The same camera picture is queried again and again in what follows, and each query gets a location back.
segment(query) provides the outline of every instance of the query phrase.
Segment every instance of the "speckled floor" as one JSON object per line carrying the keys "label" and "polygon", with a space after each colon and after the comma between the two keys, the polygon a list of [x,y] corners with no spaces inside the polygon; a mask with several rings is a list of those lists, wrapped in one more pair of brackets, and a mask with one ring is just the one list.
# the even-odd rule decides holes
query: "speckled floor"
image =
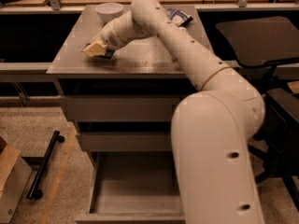
{"label": "speckled floor", "polygon": [[[93,168],[81,152],[72,123],[67,122],[55,102],[31,102],[21,107],[18,100],[0,99],[0,136],[25,156],[43,156],[54,131],[65,141],[57,143],[49,168],[40,186],[44,196],[38,201],[26,199],[36,171],[21,197],[12,224],[73,224],[86,212]],[[254,146],[265,148],[264,143]],[[254,173],[262,171],[262,162],[254,158]],[[280,179],[267,179],[258,186],[266,224],[297,224],[299,213]]]}

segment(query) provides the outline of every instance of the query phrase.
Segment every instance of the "cabinet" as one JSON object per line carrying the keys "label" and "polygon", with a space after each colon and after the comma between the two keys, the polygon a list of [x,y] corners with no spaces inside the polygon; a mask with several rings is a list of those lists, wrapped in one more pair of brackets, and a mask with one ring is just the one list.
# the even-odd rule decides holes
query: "cabinet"
{"label": "cabinet", "polygon": [[[176,7],[194,16],[189,30],[201,39],[194,6]],[[94,8],[86,6],[48,70],[94,168],[87,212],[76,222],[184,223],[170,128],[176,106],[196,89],[157,37],[111,60],[87,57],[82,48],[103,26]]]}

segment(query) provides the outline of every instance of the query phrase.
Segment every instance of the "drawer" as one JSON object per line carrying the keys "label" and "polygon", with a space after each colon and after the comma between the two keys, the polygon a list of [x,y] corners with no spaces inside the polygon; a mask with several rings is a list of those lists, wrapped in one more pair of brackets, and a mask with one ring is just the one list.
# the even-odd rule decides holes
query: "drawer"
{"label": "drawer", "polygon": [[170,133],[78,133],[82,151],[171,151]]}
{"label": "drawer", "polygon": [[58,81],[65,95],[186,97],[197,92],[192,83],[182,74],[172,76],[165,72],[160,75],[129,73],[120,76],[102,74],[101,78],[59,78]]}
{"label": "drawer", "polygon": [[94,98],[60,96],[70,121],[169,121],[179,98]]}
{"label": "drawer", "polygon": [[184,223],[171,152],[101,153],[77,223]]}

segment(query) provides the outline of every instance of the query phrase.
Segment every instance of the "chair backrest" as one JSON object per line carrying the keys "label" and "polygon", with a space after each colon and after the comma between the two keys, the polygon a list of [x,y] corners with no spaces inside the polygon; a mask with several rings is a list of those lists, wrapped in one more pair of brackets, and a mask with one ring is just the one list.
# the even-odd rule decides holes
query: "chair backrest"
{"label": "chair backrest", "polygon": [[299,100],[283,89],[273,89],[266,93],[266,104],[263,134],[269,149],[264,167],[268,172],[299,175]]}
{"label": "chair backrest", "polygon": [[247,68],[299,62],[299,30],[282,16],[223,21],[217,29]]}

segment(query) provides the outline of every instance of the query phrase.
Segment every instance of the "drawer front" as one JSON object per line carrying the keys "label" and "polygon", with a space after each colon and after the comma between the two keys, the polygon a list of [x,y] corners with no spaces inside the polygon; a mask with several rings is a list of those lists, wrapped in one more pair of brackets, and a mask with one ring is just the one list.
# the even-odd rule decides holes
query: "drawer front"
{"label": "drawer front", "polygon": [[183,217],[135,217],[135,216],[100,216],[88,215],[85,217],[77,217],[75,220],[78,224],[185,224]]}
{"label": "drawer front", "polygon": [[179,98],[61,98],[71,121],[169,121]]}
{"label": "drawer front", "polygon": [[170,133],[78,133],[82,151],[170,151]]}

